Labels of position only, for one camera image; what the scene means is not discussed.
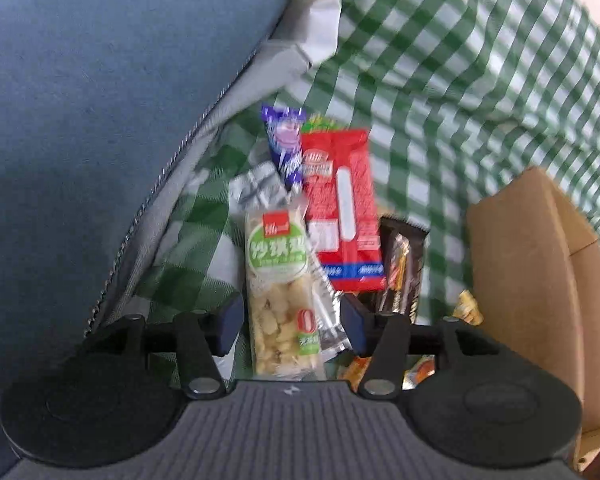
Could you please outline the small red gold candy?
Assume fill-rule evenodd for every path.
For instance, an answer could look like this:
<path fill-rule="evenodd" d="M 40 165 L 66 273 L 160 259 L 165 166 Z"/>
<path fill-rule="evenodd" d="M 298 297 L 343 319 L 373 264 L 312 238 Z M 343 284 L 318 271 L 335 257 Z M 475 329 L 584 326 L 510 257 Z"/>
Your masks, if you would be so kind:
<path fill-rule="evenodd" d="M 362 382 L 371 360 L 371 358 L 355 356 L 350 364 L 341 372 L 340 378 L 345 380 L 354 392 L 358 391 L 358 386 Z"/>

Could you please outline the green white checkered cloth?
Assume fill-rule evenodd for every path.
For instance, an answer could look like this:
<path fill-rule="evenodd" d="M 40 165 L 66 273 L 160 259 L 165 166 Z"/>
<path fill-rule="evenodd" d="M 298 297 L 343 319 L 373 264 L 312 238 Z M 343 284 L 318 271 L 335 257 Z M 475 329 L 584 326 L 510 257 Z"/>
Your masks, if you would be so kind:
<path fill-rule="evenodd" d="M 368 130 L 378 200 L 428 231 L 421 323 L 471 284 L 468 206 L 529 166 L 600 236 L 600 30 L 577 0 L 342 0 L 336 54 L 271 102 Z"/>

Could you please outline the dark brown chocolate bar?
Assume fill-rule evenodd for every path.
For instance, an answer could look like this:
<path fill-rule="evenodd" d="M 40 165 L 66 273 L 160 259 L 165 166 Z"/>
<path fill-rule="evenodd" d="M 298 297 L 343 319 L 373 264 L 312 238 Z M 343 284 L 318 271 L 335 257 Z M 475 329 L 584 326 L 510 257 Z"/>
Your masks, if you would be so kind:
<path fill-rule="evenodd" d="M 379 233 L 387 283 L 373 300 L 375 311 L 402 314 L 414 324 L 429 232 L 403 219 L 384 214 L 380 218 Z"/>

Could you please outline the brown cardboard box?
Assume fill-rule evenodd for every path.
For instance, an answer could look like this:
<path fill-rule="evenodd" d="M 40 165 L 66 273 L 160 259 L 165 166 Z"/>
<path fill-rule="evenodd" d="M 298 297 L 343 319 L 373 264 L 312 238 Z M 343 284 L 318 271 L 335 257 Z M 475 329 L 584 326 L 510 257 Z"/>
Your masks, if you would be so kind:
<path fill-rule="evenodd" d="M 600 240 L 539 167 L 467 213 L 482 329 L 582 403 L 574 463 L 600 454 Z"/>

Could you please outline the white printed sheet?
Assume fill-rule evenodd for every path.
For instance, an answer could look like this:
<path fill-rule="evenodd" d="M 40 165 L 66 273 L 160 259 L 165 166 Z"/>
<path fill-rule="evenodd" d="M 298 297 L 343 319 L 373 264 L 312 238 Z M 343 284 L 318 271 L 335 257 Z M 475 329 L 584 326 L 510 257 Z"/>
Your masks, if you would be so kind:
<path fill-rule="evenodd" d="M 263 48 L 263 94 L 269 96 L 332 58 L 341 0 L 291 0 Z"/>

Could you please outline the green label rice cracker pack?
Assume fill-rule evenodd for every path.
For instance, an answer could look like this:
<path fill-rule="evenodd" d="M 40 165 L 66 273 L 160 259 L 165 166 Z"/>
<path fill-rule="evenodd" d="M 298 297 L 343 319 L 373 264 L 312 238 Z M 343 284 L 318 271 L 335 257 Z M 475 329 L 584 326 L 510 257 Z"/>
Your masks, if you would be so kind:
<path fill-rule="evenodd" d="M 305 213 L 306 200 L 300 197 L 245 215 L 252 365 L 259 378 L 324 375 Z"/>

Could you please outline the purple candy wrapper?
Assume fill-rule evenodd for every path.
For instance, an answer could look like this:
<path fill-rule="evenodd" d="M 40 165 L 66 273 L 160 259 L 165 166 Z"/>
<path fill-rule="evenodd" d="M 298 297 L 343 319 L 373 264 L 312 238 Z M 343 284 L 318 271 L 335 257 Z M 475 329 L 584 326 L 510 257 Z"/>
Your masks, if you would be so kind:
<path fill-rule="evenodd" d="M 261 106 L 271 159 L 287 191 L 302 191 L 301 129 L 306 122 L 302 108 Z"/>

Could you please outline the round sesame cracker pack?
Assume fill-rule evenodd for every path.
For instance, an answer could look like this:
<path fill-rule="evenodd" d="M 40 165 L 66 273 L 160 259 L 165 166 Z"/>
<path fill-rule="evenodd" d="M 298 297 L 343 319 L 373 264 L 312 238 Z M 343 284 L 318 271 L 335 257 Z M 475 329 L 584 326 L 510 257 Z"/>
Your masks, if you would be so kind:
<path fill-rule="evenodd" d="M 337 119 L 321 114 L 313 114 L 306 118 L 306 121 L 301 127 L 301 133 L 310 134 L 324 131 L 340 131 L 345 128 L 347 128 L 347 125 Z"/>

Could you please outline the red biscuit pack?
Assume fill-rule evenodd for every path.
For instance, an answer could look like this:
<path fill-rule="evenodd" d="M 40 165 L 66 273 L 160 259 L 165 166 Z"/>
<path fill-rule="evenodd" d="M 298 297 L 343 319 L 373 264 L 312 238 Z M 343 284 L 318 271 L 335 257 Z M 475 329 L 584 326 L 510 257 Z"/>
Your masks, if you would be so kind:
<path fill-rule="evenodd" d="M 332 286 L 342 292 L 384 288 L 368 133 L 317 131 L 300 140 L 306 227 Z"/>

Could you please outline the clear pack small cookies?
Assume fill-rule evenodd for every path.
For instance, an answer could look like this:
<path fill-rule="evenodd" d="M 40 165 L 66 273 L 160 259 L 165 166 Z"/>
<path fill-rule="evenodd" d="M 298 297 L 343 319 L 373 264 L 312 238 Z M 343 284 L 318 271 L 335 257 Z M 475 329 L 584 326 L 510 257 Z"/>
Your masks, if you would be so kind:
<path fill-rule="evenodd" d="M 270 162 L 230 180 L 230 210 L 244 220 L 245 267 L 257 367 L 327 362 L 349 347 L 339 294 L 306 234 L 308 201 L 287 192 Z"/>

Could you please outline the yellow cake snack wrapper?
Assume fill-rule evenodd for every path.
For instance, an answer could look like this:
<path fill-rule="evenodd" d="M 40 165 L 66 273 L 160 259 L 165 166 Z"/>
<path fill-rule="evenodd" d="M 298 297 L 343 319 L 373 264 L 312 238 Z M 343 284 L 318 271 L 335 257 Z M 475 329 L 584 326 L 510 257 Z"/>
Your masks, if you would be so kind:
<path fill-rule="evenodd" d="M 478 302 L 468 289 L 463 290 L 458 295 L 453 316 L 471 326 L 479 326 L 483 322 L 483 315 L 478 307 Z"/>

